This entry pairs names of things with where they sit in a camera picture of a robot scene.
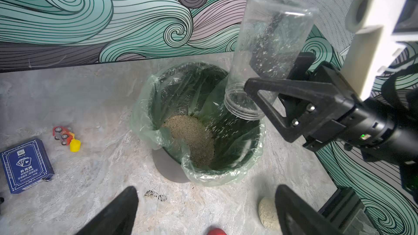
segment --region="green plastic bag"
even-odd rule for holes
[[[164,147],[192,182],[204,186],[241,180],[263,154],[264,123],[238,118],[224,106],[227,75],[203,62],[172,66],[149,77],[132,112],[133,132],[152,149]],[[161,127],[176,115],[194,116],[212,132],[215,155],[209,169],[197,168],[185,142]]]

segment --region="rice grains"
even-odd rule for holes
[[[173,138],[182,138],[190,147],[190,159],[196,167],[204,169],[210,165],[215,154],[213,136],[197,118],[173,116],[162,127],[170,128]]]

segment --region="sand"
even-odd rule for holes
[[[214,157],[215,148],[212,133],[195,117],[173,116],[162,127],[170,128],[173,138],[182,138],[190,147],[190,159],[196,167],[209,167]]]
[[[276,205],[271,198],[264,197],[258,205],[258,215],[264,227],[269,230],[280,231]]]

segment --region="playing card box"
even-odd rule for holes
[[[0,153],[10,192],[17,194],[54,175],[44,144],[33,139]]]

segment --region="mural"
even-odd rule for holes
[[[0,71],[233,51],[246,0],[0,0]]]
[[[0,72],[234,51],[246,0],[0,0]],[[339,56],[317,28],[303,51],[314,69]],[[395,60],[418,53],[416,42]],[[372,96],[391,75],[378,77]],[[418,75],[399,77],[399,94]],[[418,233],[418,206],[400,186],[399,168],[366,163],[333,142],[317,152],[337,186],[351,186],[383,234]]]

